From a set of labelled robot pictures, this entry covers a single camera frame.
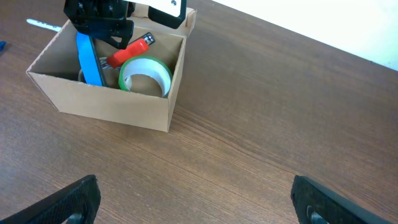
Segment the blue ballpoint pen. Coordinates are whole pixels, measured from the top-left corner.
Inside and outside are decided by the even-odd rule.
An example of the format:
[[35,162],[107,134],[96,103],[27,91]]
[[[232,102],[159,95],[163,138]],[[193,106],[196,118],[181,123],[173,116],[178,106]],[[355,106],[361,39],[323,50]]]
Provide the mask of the blue ballpoint pen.
[[0,41],[0,51],[2,51],[5,46],[6,46],[6,41]]

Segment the green tape roll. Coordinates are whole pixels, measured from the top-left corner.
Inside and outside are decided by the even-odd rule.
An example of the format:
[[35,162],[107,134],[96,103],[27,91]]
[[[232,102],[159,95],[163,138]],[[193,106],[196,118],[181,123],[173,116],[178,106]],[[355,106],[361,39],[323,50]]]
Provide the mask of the green tape roll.
[[119,87],[124,91],[131,91],[132,76],[145,75],[154,79],[162,90],[162,97],[169,94],[172,84],[172,73],[161,60],[148,56],[137,56],[125,61],[119,73]]

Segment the clear packing tape roll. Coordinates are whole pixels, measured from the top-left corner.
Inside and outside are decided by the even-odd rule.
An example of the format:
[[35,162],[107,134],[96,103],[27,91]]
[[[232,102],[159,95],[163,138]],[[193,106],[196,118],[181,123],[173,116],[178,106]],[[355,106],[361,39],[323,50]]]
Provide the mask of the clear packing tape roll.
[[78,81],[89,85],[119,88],[120,67],[113,68],[106,62],[106,57],[101,57],[98,62],[88,61],[78,74]]

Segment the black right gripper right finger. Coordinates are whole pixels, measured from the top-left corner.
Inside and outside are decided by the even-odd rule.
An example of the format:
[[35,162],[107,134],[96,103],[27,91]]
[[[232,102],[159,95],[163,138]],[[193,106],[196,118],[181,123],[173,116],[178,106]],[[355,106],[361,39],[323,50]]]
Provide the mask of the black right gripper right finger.
[[391,224],[306,176],[294,177],[290,198],[300,224]]

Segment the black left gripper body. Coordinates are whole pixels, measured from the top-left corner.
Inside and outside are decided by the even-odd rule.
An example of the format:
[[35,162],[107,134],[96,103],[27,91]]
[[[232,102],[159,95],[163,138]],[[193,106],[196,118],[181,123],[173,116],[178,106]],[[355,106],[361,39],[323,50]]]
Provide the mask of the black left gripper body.
[[134,23],[127,18],[135,4],[123,0],[65,0],[63,12],[75,29],[92,38],[125,49],[130,41]]

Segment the white black-capped marker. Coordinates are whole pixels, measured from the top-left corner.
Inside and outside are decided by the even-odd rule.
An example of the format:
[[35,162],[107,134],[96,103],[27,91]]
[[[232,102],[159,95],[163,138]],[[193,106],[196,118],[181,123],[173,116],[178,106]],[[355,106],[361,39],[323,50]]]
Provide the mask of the white black-capped marker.
[[35,20],[35,19],[26,19],[26,22],[28,24],[30,24],[30,25],[41,27],[43,29],[52,30],[52,31],[55,31],[55,32],[59,32],[62,29],[60,26],[56,26],[56,25],[49,24],[49,23],[46,23],[46,22],[38,21],[38,20]]

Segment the brown cardboard box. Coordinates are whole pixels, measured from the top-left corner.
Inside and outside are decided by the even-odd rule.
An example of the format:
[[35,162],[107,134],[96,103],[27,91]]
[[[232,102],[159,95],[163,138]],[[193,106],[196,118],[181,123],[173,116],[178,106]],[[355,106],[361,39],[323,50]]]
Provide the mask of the brown cardboard box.
[[79,82],[76,29],[70,21],[30,65],[27,75],[60,112],[167,132],[183,76],[187,37],[194,28],[197,10],[187,8],[186,19],[178,29],[151,21],[147,13],[146,6],[137,5],[130,18],[134,22],[132,38],[147,32],[154,35],[155,43],[146,55],[165,63],[172,73],[165,98],[155,83],[144,77],[135,78],[135,93],[120,90],[116,79],[107,87]]

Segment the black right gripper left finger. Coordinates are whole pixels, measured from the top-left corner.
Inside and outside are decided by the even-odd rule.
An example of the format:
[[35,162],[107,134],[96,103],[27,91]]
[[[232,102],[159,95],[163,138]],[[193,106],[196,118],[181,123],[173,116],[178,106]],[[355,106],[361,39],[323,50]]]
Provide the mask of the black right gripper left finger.
[[87,175],[1,223],[93,224],[101,203],[95,175]]

